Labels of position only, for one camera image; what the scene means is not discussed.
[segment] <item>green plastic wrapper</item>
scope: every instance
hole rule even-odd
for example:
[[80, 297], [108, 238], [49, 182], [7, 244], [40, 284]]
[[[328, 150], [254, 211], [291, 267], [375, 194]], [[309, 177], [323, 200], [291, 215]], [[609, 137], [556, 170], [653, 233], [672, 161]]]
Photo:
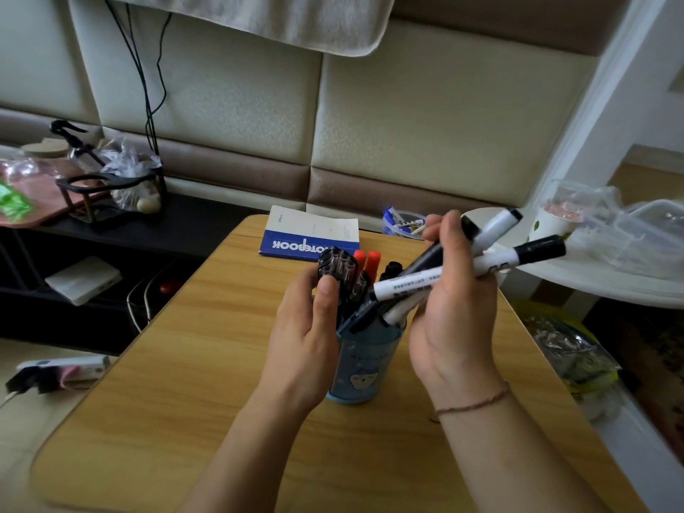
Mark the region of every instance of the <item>green plastic wrapper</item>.
[[33, 210], [29, 199], [22, 193], [0, 182], [0, 213], [11, 222], [17, 222]]

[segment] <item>paper cup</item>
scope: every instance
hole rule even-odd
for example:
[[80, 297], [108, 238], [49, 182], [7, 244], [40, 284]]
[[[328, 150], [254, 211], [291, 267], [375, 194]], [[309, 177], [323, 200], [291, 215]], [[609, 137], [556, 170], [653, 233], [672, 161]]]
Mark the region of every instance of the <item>paper cup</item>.
[[555, 216], [540, 208], [537, 211], [537, 217], [532, 224], [532, 228], [529, 229], [529, 236], [527, 236], [526, 242], [542, 239], [554, 234], [558, 234], [563, 239], [568, 239], [578, 224], [578, 222]]

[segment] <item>forearm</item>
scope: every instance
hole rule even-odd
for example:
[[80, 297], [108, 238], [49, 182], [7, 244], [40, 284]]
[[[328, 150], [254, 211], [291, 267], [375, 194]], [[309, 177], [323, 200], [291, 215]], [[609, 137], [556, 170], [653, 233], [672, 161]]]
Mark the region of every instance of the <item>forearm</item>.
[[[458, 390], [443, 388], [438, 399], [450, 393], [468, 400], [469, 394], [475, 403], [503, 388], [495, 369], [461, 376]], [[477, 410], [443, 414], [440, 421], [481, 512], [609, 511], [512, 393]]]
[[255, 392], [179, 511], [272, 512], [303, 419]]

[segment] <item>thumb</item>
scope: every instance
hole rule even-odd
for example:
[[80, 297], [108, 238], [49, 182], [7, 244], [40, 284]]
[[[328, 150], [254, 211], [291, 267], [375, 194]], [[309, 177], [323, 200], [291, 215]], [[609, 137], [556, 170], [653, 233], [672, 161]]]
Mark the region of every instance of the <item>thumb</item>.
[[337, 281], [331, 275], [325, 275], [316, 286], [313, 298], [313, 321], [310, 333], [314, 337], [335, 333], [337, 321]]
[[475, 279], [471, 242], [461, 227], [458, 211], [449, 211], [442, 220], [439, 239], [444, 249], [444, 267], [441, 279], [446, 284], [464, 284]]

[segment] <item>blue and white notebook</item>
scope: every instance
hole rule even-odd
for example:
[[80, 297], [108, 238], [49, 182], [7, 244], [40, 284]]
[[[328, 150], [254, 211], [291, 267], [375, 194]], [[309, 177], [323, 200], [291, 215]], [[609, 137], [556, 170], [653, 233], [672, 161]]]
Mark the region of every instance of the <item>blue and white notebook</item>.
[[317, 216], [292, 208], [271, 207], [259, 253], [305, 261], [337, 246], [354, 254], [358, 250], [358, 220]]

